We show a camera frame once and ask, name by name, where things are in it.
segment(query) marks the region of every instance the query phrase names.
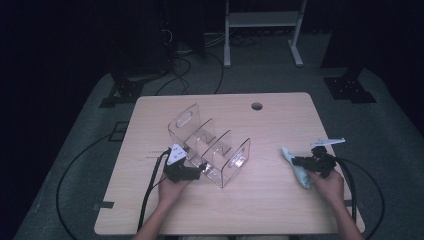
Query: gray carpet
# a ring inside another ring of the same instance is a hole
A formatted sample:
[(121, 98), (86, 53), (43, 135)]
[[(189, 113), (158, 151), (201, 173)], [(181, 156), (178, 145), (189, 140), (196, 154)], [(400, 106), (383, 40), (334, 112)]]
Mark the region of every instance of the gray carpet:
[[(330, 138), (347, 142), (333, 148), (339, 157), (363, 166), (378, 181), (385, 197), (386, 211), (373, 239), (422, 239), (424, 235), (424, 141), (422, 135), (396, 104), (383, 81), (364, 70), (359, 78), (377, 103), (352, 104), (333, 100), (323, 78), (340, 76), (344, 69), (321, 69), (330, 35), (301, 34), (298, 48), (304, 67), (297, 68), (290, 54), (289, 35), (267, 36), (247, 47), (232, 47), (232, 67), (224, 70), (220, 94), (307, 92), (311, 95)], [(223, 49), (207, 50), (223, 59)], [(213, 94), (218, 87), (221, 66), (212, 56), (188, 56), (191, 69), (184, 75), (188, 94)], [(175, 61), (177, 73), (188, 64)], [(142, 95), (155, 95), (172, 73), (145, 85)], [(56, 190), (73, 159), (87, 146), (109, 134), (116, 122), (129, 121), (134, 104), (99, 108), (113, 81), (105, 75), (93, 89), (66, 142), (51, 168), (33, 207), (15, 239), (71, 239), (56, 213)], [(167, 85), (159, 95), (186, 93), (180, 81)], [(63, 220), (77, 239), (129, 239), (130, 236), (99, 236), (93, 227), (97, 204), (101, 203), (120, 149), (120, 142), (107, 139), (91, 147), (75, 160), (63, 179), (59, 193)], [(350, 167), (357, 186), (358, 207), (366, 224), (364, 235), (377, 223), (381, 204), (376, 188), (360, 170)], [(337, 235), (301, 236), (301, 239), (338, 239)]]

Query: clear acrylic organizer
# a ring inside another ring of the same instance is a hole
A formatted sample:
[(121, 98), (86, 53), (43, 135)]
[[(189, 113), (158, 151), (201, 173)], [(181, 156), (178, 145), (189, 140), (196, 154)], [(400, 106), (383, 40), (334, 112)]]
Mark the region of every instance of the clear acrylic organizer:
[(213, 118), (201, 124), (199, 106), (193, 104), (168, 125), (174, 143), (187, 152), (187, 160), (196, 167), (206, 163), (203, 173), (223, 188), (249, 159), (250, 138), (232, 148), (231, 131), (215, 134)]

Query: person's left hand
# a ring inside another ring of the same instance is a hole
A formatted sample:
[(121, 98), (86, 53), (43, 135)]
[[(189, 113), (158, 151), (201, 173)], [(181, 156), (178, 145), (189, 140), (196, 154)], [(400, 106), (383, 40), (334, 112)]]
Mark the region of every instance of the person's left hand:
[(164, 207), (171, 207), (180, 198), (184, 189), (192, 181), (179, 181), (172, 182), (166, 176), (166, 173), (162, 173), (161, 183), (159, 183), (159, 203), (158, 205)]

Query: light wood table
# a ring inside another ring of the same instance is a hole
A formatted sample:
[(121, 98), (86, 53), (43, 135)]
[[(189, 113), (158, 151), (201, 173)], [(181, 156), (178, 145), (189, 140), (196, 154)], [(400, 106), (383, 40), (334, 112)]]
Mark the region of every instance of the light wood table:
[[(311, 156), (310, 142), (328, 138), (314, 104), (306, 93), (270, 93), (139, 98), (104, 197), (105, 202), (114, 205), (100, 209), (97, 234), (136, 233), (156, 158), (172, 146), (168, 124), (195, 103), (202, 122), (214, 118), (217, 135), (232, 130), (233, 146), (251, 138), (250, 157), (224, 188), (204, 175), (193, 181), (168, 215), (161, 234), (337, 232), (326, 203), (314, 189), (300, 186), (281, 153), (285, 146), (295, 156)], [(253, 103), (262, 104), (263, 109), (253, 110)], [(334, 154), (331, 147), (327, 149)], [(347, 186), (345, 199), (351, 199)], [(145, 220), (157, 202), (154, 189)], [(364, 231), (359, 212), (357, 222)]]

